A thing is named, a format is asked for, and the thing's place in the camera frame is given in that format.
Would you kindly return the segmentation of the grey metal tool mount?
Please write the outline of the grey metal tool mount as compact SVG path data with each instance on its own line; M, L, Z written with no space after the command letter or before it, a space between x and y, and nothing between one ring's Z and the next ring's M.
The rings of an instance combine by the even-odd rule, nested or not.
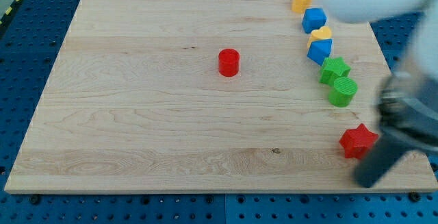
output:
M405 150L437 153L437 80L395 72L381 89L381 131Z

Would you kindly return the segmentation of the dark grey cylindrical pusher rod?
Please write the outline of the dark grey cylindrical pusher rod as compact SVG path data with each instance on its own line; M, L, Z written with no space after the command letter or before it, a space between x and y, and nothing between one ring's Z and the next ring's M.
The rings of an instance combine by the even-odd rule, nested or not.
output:
M408 150L395 137L384 134L355 167L354 180L362 187L373 187Z

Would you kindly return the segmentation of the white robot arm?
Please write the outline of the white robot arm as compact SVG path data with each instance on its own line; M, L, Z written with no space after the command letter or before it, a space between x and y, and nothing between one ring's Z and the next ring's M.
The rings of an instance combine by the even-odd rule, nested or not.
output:
M437 153L437 0L321 0L338 21L362 23L423 11L399 65L382 86L382 132L354 169L369 188L408 151Z

